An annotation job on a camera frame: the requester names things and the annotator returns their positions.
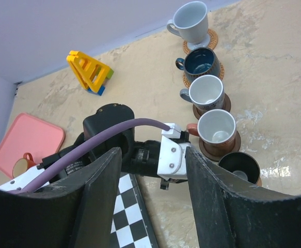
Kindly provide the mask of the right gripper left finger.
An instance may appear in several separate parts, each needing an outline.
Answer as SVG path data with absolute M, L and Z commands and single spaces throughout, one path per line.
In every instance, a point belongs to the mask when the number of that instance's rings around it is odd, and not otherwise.
M 113 148 L 33 193 L 0 190 L 0 247 L 109 247 L 121 157 Z

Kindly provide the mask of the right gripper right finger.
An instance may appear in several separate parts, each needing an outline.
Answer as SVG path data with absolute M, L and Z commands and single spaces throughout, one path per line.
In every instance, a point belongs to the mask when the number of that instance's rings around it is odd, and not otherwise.
M 186 150 L 200 247 L 301 247 L 301 195 L 259 187 Z

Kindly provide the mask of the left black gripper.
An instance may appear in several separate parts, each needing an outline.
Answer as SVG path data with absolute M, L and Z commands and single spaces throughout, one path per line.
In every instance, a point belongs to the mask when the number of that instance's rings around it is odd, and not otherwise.
M 124 104 L 112 103 L 100 107 L 95 114 L 83 120 L 83 132 L 77 137 L 73 145 L 62 149 L 60 152 L 42 159 L 40 167 L 47 169 L 57 160 L 65 156 L 77 146 L 91 137 L 126 120 L 134 119 L 134 112 Z M 89 165 L 100 156 L 114 147 L 120 147 L 122 152 L 121 171 L 141 176 L 158 178 L 157 167 L 160 153 L 160 142 L 135 140 L 135 129 L 125 130 L 94 149 L 87 152 L 76 161 L 69 164 L 65 169 L 52 178 L 53 181 L 62 179 L 69 174 Z

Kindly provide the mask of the dark brown cup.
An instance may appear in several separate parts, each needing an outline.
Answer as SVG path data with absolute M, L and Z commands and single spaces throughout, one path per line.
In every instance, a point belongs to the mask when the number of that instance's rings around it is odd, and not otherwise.
M 259 164 L 247 153 L 231 152 L 223 156 L 217 165 L 243 180 L 262 186 Z

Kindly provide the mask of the black white chessboard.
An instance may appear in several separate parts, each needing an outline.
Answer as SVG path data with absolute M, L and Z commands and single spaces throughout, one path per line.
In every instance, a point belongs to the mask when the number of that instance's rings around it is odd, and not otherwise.
M 135 175 L 121 173 L 109 247 L 158 247 L 157 238 Z

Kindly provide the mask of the dark wooden coaster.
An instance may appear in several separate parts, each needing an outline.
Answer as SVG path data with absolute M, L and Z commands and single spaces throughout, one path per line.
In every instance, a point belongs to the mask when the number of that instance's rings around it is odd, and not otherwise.
M 195 105 L 193 105 L 192 109 L 193 109 L 194 116 L 197 119 L 199 119 L 205 113 L 205 111 L 198 109 Z M 230 112 L 230 110 L 231 110 L 231 100 L 226 93 L 225 93 L 225 97 L 224 97 L 224 105 L 221 109 L 225 110 L 227 112 Z
M 236 132 L 233 140 L 221 144 L 208 144 L 199 138 L 199 148 L 201 153 L 211 161 L 218 162 L 223 156 L 231 152 L 237 152 L 241 147 L 241 136 Z

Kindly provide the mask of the orange cup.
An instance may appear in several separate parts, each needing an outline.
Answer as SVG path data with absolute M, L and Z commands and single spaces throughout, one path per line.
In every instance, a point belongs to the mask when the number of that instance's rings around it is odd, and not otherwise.
M 31 153 L 27 152 L 23 154 L 23 157 L 21 159 L 19 159 L 12 170 L 12 175 L 14 178 L 22 175 L 23 173 L 25 173 L 28 169 L 30 169 L 31 167 L 37 165 L 34 162 L 33 156 L 31 155 Z

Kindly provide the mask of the pink patterned cup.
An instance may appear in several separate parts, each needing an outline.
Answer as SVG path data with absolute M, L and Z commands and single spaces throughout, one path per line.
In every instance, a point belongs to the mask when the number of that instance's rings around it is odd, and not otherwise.
M 204 113 L 197 123 L 186 126 L 189 134 L 198 136 L 211 148 L 232 150 L 237 135 L 236 121 L 227 111 L 214 109 Z

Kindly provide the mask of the woven rattan coaster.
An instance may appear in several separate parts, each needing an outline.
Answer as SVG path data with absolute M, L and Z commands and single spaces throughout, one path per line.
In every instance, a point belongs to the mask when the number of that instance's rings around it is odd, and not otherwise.
M 225 75 L 225 69 L 224 69 L 224 66 L 221 62 L 219 64 L 220 64 L 220 73 L 219 73 L 218 77 L 222 80 L 224 78 L 224 75 Z M 185 74 L 183 74 L 183 84 L 187 89 L 189 89 L 189 87 L 191 85 L 191 83 L 187 80 Z
M 210 42 L 207 47 L 213 50 L 216 48 L 216 46 L 218 44 L 218 35 L 217 35 L 216 31 L 214 31 L 210 28 L 208 29 L 208 35 L 210 36 Z M 182 49 L 185 54 L 188 54 L 191 51 L 188 48 L 187 41 L 183 41 Z

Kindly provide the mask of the grey printed mug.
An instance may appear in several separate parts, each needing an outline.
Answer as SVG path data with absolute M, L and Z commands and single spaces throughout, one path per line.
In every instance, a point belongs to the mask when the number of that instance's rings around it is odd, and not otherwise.
M 203 75 L 196 78 L 189 89 L 181 89 L 180 97 L 201 111 L 221 109 L 225 99 L 224 85 L 214 75 Z

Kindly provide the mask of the dark blue cup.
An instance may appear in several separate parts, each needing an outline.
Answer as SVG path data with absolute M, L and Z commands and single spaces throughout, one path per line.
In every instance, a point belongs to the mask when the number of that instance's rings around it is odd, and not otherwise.
M 189 52 L 185 58 L 177 58 L 176 67 L 186 75 L 192 83 L 196 78 L 203 75 L 219 76 L 220 61 L 212 49 L 201 47 Z

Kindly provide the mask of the light blue cup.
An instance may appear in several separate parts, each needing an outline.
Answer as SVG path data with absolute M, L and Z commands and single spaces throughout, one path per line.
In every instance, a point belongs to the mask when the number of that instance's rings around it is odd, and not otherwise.
M 167 30 L 187 41 L 187 47 L 194 50 L 207 47 L 210 43 L 208 34 L 208 8 L 204 2 L 193 1 L 181 6 L 166 25 Z

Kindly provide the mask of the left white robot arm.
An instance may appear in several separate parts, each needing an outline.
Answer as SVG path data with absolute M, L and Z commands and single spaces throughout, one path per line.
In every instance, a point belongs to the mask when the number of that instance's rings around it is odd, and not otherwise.
M 134 112 L 124 104 L 111 103 L 100 107 L 94 115 L 83 121 L 83 132 L 73 145 L 62 151 L 45 157 L 41 163 L 26 169 L 10 181 L 0 185 L 2 191 L 20 191 L 37 176 L 56 162 L 66 162 L 66 156 L 73 156 L 62 171 L 50 176 L 47 183 L 52 183 L 89 165 L 112 148 L 119 147 L 122 152 L 123 173 L 157 177 L 160 153 L 158 141 L 137 142 L 135 127 L 153 126 L 169 130 L 168 125 L 147 118 L 135 119 Z

